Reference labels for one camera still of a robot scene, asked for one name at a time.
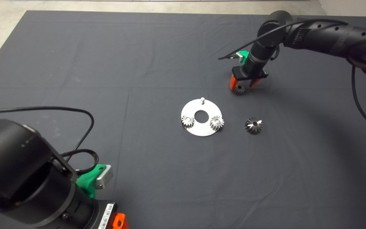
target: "barcode label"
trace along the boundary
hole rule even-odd
[[[112,212],[112,208],[114,207],[114,204],[107,204],[104,214],[103,214],[103,218],[101,219],[100,222],[100,226],[98,229],[105,229],[106,225],[108,223],[108,219],[109,219],[109,215],[111,215]]]

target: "small gear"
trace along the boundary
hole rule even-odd
[[[214,116],[211,118],[210,127],[213,130],[219,130],[222,126],[224,126],[224,120],[220,116]]]
[[[248,119],[245,122],[245,130],[253,135],[257,135],[262,130],[262,120],[258,120],[254,117]]]
[[[194,117],[189,117],[187,115],[184,115],[181,120],[182,120],[182,125],[185,128],[190,128],[194,124]]]
[[[232,93],[234,93],[235,95],[242,95],[245,93],[245,86],[237,83],[237,85],[234,87],[233,90],[231,90]]]

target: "round metal plate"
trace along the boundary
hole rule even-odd
[[[187,131],[197,136],[209,136],[217,132],[210,127],[210,120],[214,116],[222,117],[222,115],[218,106],[209,100],[204,100],[203,104],[201,99],[188,102],[183,107],[181,117],[183,117],[184,115],[194,117],[194,114],[199,110],[204,110],[208,114],[209,119],[205,123],[199,123],[196,119],[194,119],[193,126],[190,128],[186,128]]]

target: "cable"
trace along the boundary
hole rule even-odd
[[[90,117],[91,123],[85,134],[81,137],[80,141],[77,143],[77,145],[74,147],[73,151],[78,149],[78,147],[82,144],[84,139],[87,137],[87,135],[90,133],[91,129],[93,129],[94,126],[94,117],[93,115],[88,112],[87,110],[78,109],[78,108],[71,108],[71,107],[61,107],[61,106],[31,106],[31,107],[15,107],[15,108],[4,108],[0,109],[0,113],[7,113],[7,112],[19,112],[19,111],[29,111],[29,110],[65,110],[65,111],[72,111],[72,112],[79,112],[79,113],[85,113]],[[69,155],[66,161],[68,162],[72,155]]]
[[[351,83],[352,83],[352,88],[353,88],[354,102],[356,103],[357,108],[360,111],[361,115],[366,120],[366,114],[362,110],[362,107],[360,105],[360,102],[358,101],[358,98],[357,98],[357,90],[356,90],[356,67],[354,65],[353,65],[353,68],[352,68],[352,71],[351,71]]]
[[[289,27],[289,26],[292,26],[292,25],[300,24],[300,23],[307,23],[307,22],[334,22],[334,23],[340,23],[340,24],[348,24],[347,22],[343,22],[343,21],[339,21],[339,20],[334,20],[334,19],[307,19],[307,20],[302,20],[302,21],[298,21],[298,22],[292,22],[292,23],[289,23],[289,24],[286,24],[286,25],[283,25],[283,26],[279,26],[279,27],[277,27],[277,28],[275,28],[275,29],[273,29],[273,30],[271,30],[269,32],[266,32],[266,33],[260,35],[259,37],[257,37],[255,40],[246,43],[245,45],[241,46],[240,48],[235,49],[235,51],[232,51],[229,54],[225,55],[224,57],[220,57],[218,59],[228,58],[232,54],[240,51],[241,49],[247,47],[248,45],[251,45],[252,43],[257,42],[261,38],[264,38],[265,36],[267,36],[267,35],[269,35],[269,34],[271,34],[273,32],[276,32],[276,31],[278,31],[280,29],[283,29],[283,28],[286,28],[286,27]]]
[[[61,156],[62,157],[66,157],[66,156],[71,157],[71,156],[79,154],[79,153],[88,153],[89,155],[93,156],[93,158],[94,158],[94,164],[90,168],[87,168],[87,169],[84,169],[84,170],[76,170],[77,175],[80,176],[80,175],[83,175],[83,174],[86,174],[88,172],[93,171],[93,169],[98,164],[99,157],[98,157],[97,153],[92,151],[91,149],[76,149],[76,150],[72,150],[72,151],[69,151],[69,152],[62,153]]]

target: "circular plate hole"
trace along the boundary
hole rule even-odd
[[[196,112],[194,114],[194,118],[197,120],[197,122],[199,123],[205,123],[208,121],[208,113],[205,112],[204,110],[199,110],[198,112]]]

